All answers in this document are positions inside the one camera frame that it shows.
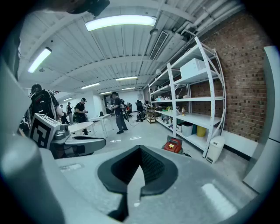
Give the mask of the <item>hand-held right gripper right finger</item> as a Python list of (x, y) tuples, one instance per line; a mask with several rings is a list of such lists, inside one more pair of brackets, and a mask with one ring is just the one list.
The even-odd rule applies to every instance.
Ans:
[(178, 177), (164, 193), (142, 197), (128, 217), (129, 224), (229, 224), (229, 218), (257, 196), (216, 166), (163, 149), (151, 150), (174, 162)]

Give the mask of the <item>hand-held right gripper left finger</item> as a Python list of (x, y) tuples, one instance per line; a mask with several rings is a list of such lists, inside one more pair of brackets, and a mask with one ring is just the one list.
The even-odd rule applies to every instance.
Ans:
[(40, 150), (42, 167), (62, 210), (63, 223), (120, 223), (109, 213), (119, 208), (122, 195), (106, 189), (98, 177), (98, 168), (106, 160), (126, 151), (128, 148), (56, 160), (49, 150)]

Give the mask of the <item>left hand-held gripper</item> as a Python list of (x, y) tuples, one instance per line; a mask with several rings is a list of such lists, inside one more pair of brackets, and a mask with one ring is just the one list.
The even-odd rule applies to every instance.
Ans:
[(44, 115), (36, 113), (32, 119), (29, 138), (40, 148), (51, 151), (55, 159), (92, 155), (106, 146), (106, 140), (84, 135), (83, 130), (93, 122), (68, 126)]

